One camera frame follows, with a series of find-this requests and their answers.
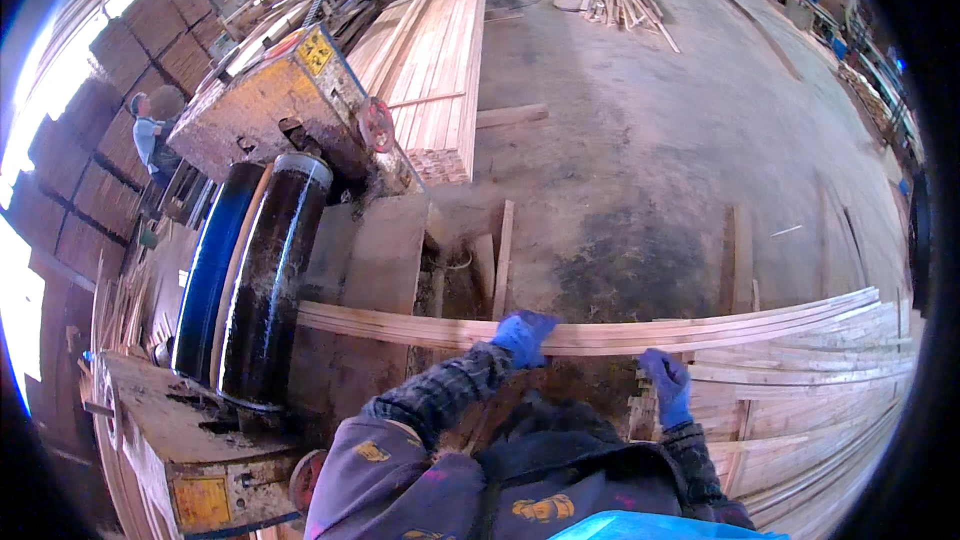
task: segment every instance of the warning sign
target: warning sign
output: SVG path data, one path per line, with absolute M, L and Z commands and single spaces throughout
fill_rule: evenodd
M 186 529 L 216 530 L 231 522 L 225 477 L 175 479 L 174 499 L 176 514 Z
M 306 40 L 296 49 L 296 54 L 306 66 L 306 71 L 314 78 L 320 75 L 324 66 L 333 56 L 333 48 L 327 42 L 324 34 L 320 33 L 320 28 L 315 27 L 313 31 L 307 34 Z

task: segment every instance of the worker's arm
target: worker's arm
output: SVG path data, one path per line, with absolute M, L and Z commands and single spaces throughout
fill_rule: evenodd
M 512 314 L 500 322 L 493 340 L 478 342 L 463 356 L 377 396 L 364 405 L 363 414 L 409 426 L 432 451 L 471 403 L 493 396 L 517 369 L 544 364 L 540 346 L 556 325 L 553 317 L 529 310 Z
M 663 428 L 660 443 L 679 466 L 694 514 L 700 519 L 755 530 L 743 504 L 724 495 L 704 429 L 690 415 L 690 373 L 677 358 L 655 348 L 638 357 L 636 364 L 656 388 Z

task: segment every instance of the dark jacket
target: dark jacket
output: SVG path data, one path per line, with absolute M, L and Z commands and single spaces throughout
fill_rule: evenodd
M 625 444 L 582 403 L 525 403 L 487 450 L 431 463 L 440 434 L 512 373 L 478 343 L 342 422 L 317 481 L 305 538 L 548 538 L 606 510 L 696 517 L 752 530 L 729 500 L 701 426 Z

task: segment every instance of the blue glove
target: blue glove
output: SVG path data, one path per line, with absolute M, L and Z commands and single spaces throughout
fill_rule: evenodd
M 540 345 L 550 336 L 560 320 L 532 310 L 519 310 L 507 315 L 496 327 L 496 335 L 489 343 L 505 348 L 513 354 L 513 367 L 533 369 L 546 363 Z
M 660 426 L 664 430 L 693 421 L 690 415 L 690 373 L 676 356 L 648 348 L 636 365 L 653 380 L 659 402 Z

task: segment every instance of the black roller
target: black roller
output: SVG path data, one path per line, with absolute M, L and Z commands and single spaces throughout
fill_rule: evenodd
M 248 409 L 278 411 L 297 327 L 297 288 L 333 174 L 304 153 L 276 158 L 246 241 L 226 317 L 217 393 Z
M 227 268 L 263 170 L 253 162 L 230 168 L 199 235 L 183 289 L 170 366 L 204 386 L 210 386 L 210 348 Z

